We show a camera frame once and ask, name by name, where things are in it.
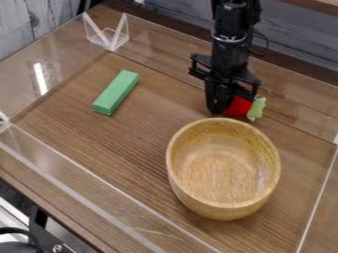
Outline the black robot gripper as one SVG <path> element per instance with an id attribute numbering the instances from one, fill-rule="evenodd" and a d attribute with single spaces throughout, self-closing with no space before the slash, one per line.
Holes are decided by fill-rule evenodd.
<path id="1" fill-rule="evenodd" d="M 211 54 L 190 56 L 189 74 L 205 82 L 206 106 L 213 115 L 219 115 L 226 102 L 235 97 L 253 102 L 262 80 L 249 69 L 253 42 L 251 33 L 239 38 L 213 35 Z"/>

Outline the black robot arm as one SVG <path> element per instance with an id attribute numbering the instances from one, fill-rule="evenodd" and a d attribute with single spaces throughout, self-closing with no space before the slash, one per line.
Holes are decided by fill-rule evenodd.
<path id="1" fill-rule="evenodd" d="M 189 74 L 205 82 L 210 113 L 245 117 L 262 85 L 249 69 L 254 27 L 261 21 L 261 0 L 211 0 L 211 10 L 211 54 L 190 56 Z"/>

